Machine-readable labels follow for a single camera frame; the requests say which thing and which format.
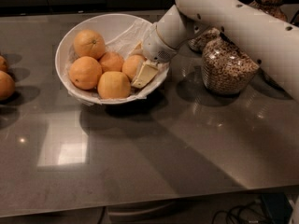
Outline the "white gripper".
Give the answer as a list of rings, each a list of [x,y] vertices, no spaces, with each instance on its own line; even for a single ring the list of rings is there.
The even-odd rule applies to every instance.
[[[176,49],[170,48],[159,37],[157,23],[153,23],[145,33],[142,43],[139,42],[130,52],[132,55],[144,55],[148,60],[138,68],[131,85],[136,89],[147,86],[158,73],[158,63],[168,63],[177,55]]]

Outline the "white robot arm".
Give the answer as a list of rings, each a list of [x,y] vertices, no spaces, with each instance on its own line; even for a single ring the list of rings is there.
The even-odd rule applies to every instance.
[[[183,43],[215,27],[299,101],[299,28],[238,0],[175,0],[141,40],[142,54],[159,63]]]

